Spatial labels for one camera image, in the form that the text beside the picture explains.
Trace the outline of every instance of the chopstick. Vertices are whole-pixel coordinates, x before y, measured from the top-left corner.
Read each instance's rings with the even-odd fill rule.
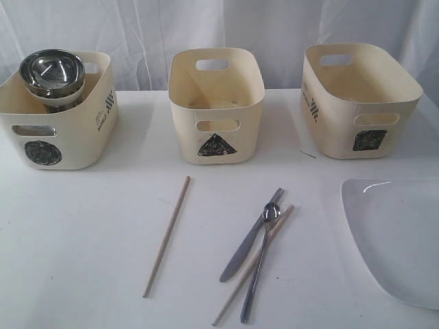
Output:
[[[285,223],[285,221],[288,219],[288,217],[293,212],[293,209],[294,209],[294,206],[292,204],[290,204],[288,206],[287,210],[283,213],[282,217],[278,220],[276,225],[272,228],[272,230],[271,230],[271,232],[269,233],[269,236],[268,236],[268,244],[270,244],[272,242],[272,240],[274,239],[276,234],[282,228],[282,225]],[[260,252],[261,251],[259,250],[259,252],[256,255],[254,255],[252,261],[247,266],[246,271],[244,272],[244,274],[242,275],[241,279],[239,280],[237,286],[235,287],[235,290],[233,290],[233,292],[230,294],[230,296],[228,296],[228,299],[226,300],[226,303],[222,307],[221,311],[218,313],[218,316],[216,317],[215,321],[212,323],[212,326],[218,325],[218,323],[220,322],[221,318],[226,313],[228,307],[232,304],[234,298],[237,296],[239,290],[244,285],[244,283],[246,283],[246,280],[248,279],[249,275],[253,272],[254,267],[256,266],[256,263],[258,261],[258,257],[259,257]]]
[[[148,284],[146,286],[145,293],[143,294],[143,298],[148,298],[148,295],[150,294],[152,284],[154,283],[154,279],[156,277],[158,268],[160,267],[160,263],[163,259],[163,254],[165,253],[167,243],[168,243],[169,238],[171,236],[172,229],[174,228],[174,225],[176,223],[178,212],[180,211],[180,208],[181,208],[181,205],[183,203],[183,199],[185,198],[186,191],[187,191],[187,188],[189,186],[190,181],[191,181],[191,178],[189,176],[187,176],[185,183],[183,184],[183,188],[180,192],[180,197],[178,197],[177,204],[174,208],[174,212],[172,213],[171,220],[169,221],[169,224],[167,226],[166,233],[165,233],[165,236],[163,237],[162,244],[161,244],[160,249],[158,251],[156,261],[154,263],[154,266],[152,267],[150,279],[148,280]]]

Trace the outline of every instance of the white curtain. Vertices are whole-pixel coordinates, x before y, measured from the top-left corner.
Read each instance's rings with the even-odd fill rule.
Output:
[[[384,48],[439,105],[439,0],[0,0],[0,82],[55,47],[111,55],[119,90],[164,90],[176,53],[226,46],[298,88],[304,50],[329,42]]]

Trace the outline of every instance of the white plate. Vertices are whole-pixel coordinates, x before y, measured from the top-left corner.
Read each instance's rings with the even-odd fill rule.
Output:
[[[347,180],[342,200],[383,289],[407,304],[439,309],[439,179]]]

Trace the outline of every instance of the storage bin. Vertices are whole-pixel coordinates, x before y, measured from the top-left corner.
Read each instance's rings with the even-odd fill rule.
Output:
[[[305,52],[302,114],[329,157],[388,155],[422,94],[416,80],[376,46],[315,45]]]
[[[197,69],[201,60],[226,60],[228,66]],[[253,155],[265,89],[249,51],[217,48],[178,53],[172,60],[168,90],[180,152],[188,162],[237,163]]]
[[[19,72],[0,86],[0,125],[21,160],[35,169],[81,169],[102,153],[115,125],[119,108],[110,56],[75,52],[93,63],[87,73],[83,102],[64,112],[47,114],[44,105],[26,89]]]

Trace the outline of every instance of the white table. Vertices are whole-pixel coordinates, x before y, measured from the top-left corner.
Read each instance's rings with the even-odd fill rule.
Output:
[[[282,207],[298,208],[268,251],[253,328],[439,326],[439,312],[375,282],[340,201],[348,178],[439,176],[439,110],[428,98],[391,156],[340,161],[311,141],[300,91],[269,90],[254,157],[195,166],[178,152],[167,92],[117,97],[111,140],[81,171],[28,169],[0,132],[0,328],[210,328],[242,271],[225,284],[219,276],[278,187]],[[186,175],[194,179],[145,300]],[[245,290],[221,327],[243,328]]]

